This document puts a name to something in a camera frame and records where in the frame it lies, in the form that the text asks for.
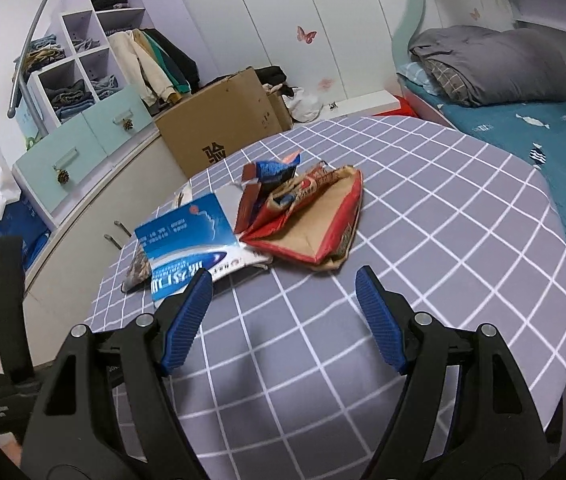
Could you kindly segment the blue white booklet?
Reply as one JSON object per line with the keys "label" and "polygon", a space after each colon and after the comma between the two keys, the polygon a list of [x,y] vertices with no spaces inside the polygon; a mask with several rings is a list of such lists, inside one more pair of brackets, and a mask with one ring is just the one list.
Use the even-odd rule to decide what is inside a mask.
{"label": "blue white booklet", "polygon": [[242,195],[239,185],[227,184],[135,229],[152,272],[155,304],[183,292],[200,269],[216,282],[248,266],[272,263],[272,256],[240,242],[234,233]]}

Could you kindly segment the brown paper bag with handle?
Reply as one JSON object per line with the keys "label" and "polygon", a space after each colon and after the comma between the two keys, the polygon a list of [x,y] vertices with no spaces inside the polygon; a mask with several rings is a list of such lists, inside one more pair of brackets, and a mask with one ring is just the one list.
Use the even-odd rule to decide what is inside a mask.
{"label": "brown paper bag with handle", "polygon": [[339,269],[356,235],[363,174],[350,165],[335,169],[337,179],[299,207],[278,212],[264,202],[240,241],[315,271]]}

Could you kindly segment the red white snack wrapper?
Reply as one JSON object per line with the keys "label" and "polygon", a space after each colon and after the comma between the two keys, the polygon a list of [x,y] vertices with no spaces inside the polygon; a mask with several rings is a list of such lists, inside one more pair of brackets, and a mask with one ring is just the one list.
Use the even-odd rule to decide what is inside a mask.
{"label": "red white snack wrapper", "polygon": [[304,200],[315,196],[336,179],[336,169],[326,162],[319,162],[304,174],[293,177],[276,188],[266,200],[266,206],[278,212],[299,207]]}

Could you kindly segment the blue snack wrapper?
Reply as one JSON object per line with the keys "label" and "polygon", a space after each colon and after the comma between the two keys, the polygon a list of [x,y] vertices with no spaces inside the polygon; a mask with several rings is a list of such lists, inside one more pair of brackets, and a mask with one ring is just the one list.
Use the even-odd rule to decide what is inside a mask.
{"label": "blue snack wrapper", "polygon": [[263,184],[281,183],[296,174],[301,162],[300,153],[292,153],[284,159],[259,160],[255,162],[256,179]]}

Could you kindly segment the cream low cabinet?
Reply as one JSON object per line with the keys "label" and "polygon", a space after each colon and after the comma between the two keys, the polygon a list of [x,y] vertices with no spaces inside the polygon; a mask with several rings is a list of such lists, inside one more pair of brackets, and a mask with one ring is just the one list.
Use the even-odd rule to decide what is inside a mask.
{"label": "cream low cabinet", "polygon": [[158,132],[108,170],[53,232],[26,277],[25,322],[34,364],[56,357],[70,328],[88,316],[106,268],[133,230],[186,177]]}

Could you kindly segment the grey checked tablecloth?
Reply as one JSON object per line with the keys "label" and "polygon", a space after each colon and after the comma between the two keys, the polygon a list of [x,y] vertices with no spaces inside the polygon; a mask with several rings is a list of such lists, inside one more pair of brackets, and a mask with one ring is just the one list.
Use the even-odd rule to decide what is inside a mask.
{"label": "grey checked tablecloth", "polygon": [[443,324],[496,326],[549,422],[566,387],[566,236],[540,170],[432,122],[343,119],[243,148],[192,177],[192,191],[292,153],[304,168],[362,172],[360,223],[337,271],[277,261],[217,284],[166,382],[209,477],[360,476],[403,386],[356,301],[361,266]]}

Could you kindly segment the blue plastic bag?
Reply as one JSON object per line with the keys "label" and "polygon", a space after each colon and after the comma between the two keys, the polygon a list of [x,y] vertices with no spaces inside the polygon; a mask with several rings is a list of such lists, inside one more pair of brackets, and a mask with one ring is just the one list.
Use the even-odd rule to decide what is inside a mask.
{"label": "blue plastic bag", "polygon": [[51,231],[34,210],[27,196],[21,195],[16,203],[5,206],[0,220],[0,237],[21,238],[21,263],[27,271],[48,242]]}

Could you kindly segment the mint drawer unit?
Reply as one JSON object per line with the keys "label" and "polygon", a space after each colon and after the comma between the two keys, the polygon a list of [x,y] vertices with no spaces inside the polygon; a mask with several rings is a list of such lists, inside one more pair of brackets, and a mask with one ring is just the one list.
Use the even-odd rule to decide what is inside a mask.
{"label": "mint drawer unit", "polygon": [[126,86],[63,124],[40,81],[28,85],[48,134],[14,163],[17,181],[52,230],[81,193],[85,179],[115,155],[153,119],[138,92]]}

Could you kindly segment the brown cardboard box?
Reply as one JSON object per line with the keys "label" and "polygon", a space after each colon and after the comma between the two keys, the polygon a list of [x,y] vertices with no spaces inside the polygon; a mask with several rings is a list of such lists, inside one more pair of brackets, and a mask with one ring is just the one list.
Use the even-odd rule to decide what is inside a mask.
{"label": "brown cardboard box", "polygon": [[159,114],[155,124],[174,160],[193,177],[249,145],[292,128],[277,92],[248,67]]}

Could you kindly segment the red storage box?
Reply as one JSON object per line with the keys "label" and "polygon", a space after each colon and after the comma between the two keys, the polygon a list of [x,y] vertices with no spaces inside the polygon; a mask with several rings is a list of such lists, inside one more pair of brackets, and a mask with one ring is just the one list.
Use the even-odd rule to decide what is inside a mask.
{"label": "red storage box", "polygon": [[420,115],[417,114],[410,103],[402,96],[394,96],[397,101],[398,106],[394,107],[392,110],[382,110],[375,114],[376,117],[385,116],[406,116],[406,117],[416,117],[419,118]]}

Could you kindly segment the white plastic bag on floor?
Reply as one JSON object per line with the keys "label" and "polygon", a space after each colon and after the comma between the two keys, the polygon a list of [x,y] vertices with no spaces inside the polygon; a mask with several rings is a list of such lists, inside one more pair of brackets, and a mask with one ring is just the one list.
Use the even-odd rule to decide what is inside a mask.
{"label": "white plastic bag on floor", "polygon": [[323,108],[320,99],[302,87],[292,87],[292,96],[283,96],[283,101],[290,117],[298,124],[314,122],[321,115]]}

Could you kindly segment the hanging clothes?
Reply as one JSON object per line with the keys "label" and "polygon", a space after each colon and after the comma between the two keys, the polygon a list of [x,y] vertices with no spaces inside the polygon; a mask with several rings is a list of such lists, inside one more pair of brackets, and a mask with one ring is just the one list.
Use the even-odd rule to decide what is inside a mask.
{"label": "hanging clothes", "polygon": [[200,89],[196,63],[158,30],[120,30],[108,41],[123,76],[147,107],[176,104]]}

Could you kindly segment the white shelf unit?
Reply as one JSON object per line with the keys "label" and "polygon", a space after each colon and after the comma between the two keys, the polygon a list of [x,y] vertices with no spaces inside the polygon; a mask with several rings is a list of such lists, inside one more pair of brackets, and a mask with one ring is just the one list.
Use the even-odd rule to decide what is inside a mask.
{"label": "white shelf unit", "polygon": [[126,85],[123,73],[110,50],[113,32],[152,27],[145,0],[58,0],[52,5],[50,22],[44,32],[36,28],[48,0],[42,0],[27,32],[26,41],[14,59],[14,76],[7,116],[14,118],[22,135],[38,140],[48,134],[28,85],[40,81],[46,93],[54,84],[71,86],[76,80],[92,93],[93,101],[105,92],[92,82],[113,76],[120,88]]}

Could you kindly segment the grey folded quilt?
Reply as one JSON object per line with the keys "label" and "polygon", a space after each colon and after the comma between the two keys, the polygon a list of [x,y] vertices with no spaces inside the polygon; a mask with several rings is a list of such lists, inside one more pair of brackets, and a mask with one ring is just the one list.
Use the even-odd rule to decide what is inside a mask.
{"label": "grey folded quilt", "polygon": [[431,28],[410,40],[409,54],[461,106],[566,101],[563,55],[532,29]]}

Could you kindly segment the teal bed frame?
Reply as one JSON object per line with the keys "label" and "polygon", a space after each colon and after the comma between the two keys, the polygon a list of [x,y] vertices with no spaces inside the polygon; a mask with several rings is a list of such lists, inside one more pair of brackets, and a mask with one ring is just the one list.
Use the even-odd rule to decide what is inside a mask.
{"label": "teal bed frame", "polygon": [[[424,14],[425,0],[406,0],[402,18],[400,18],[396,30],[392,33],[391,51],[394,65],[397,68],[411,61],[408,49],[409,42],[420,28]],[[428,122],[436,122],[439,125],[448,125],[447,119],[439,113],[439,110],[411,91],[402,79],[399,79],[399,84],[402,96],[420,118],[428,120]]]}

